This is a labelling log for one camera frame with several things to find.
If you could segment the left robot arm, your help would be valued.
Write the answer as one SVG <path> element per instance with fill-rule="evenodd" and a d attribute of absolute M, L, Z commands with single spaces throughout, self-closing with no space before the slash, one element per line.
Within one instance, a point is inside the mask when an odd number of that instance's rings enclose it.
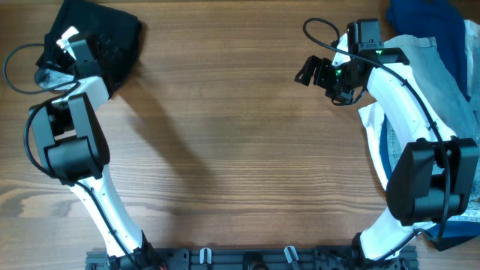
<path fill-rule="evenodd" d="M 108 269 L 165 269 L 165 262 L 123 205 L 110 175 L 110 150 L 96 109 L 125 81 L 139 54 L 138 33 L 115 39 L 69 28 L 45 49 L 36 83 L 58 97 L 29 111 L 28 159 L 68 186 L 87 209 L 106 245 Z"/>

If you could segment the black shorts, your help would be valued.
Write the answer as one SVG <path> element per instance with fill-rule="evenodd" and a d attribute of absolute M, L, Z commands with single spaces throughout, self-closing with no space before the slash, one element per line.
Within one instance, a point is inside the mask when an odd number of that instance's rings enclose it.
<path fill-rule="evenodd" d="M 70 26 L 79 34 L 69 38 L 68 49 L 60 49 L 56 41 Z M 130 13 L 90 1 L 64 1 L 44 36 L 36 65 L 75 80 L 100 77 L 112 96 L 138 59 L 141 29 L 138 17 Z"/>

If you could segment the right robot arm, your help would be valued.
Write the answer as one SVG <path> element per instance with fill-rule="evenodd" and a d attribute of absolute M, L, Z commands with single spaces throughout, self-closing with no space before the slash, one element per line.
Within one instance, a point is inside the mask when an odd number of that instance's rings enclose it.
<path fill-rule="evenodd" d="M 349 23 L 328 45 L 333 59 L 309 57 L 295 81 L 325 90 L 336 106 L 374 97 L 402 149 L 386 185 L 387 206 L 372 226 L 352 240 L 350 267 L 386 267 L 416 236 L 443 238 L 448 219 L 467 210 L 479 153 L 435 113 L 418 87 L 410 60 L 387 48 L 377 19 Z"/>

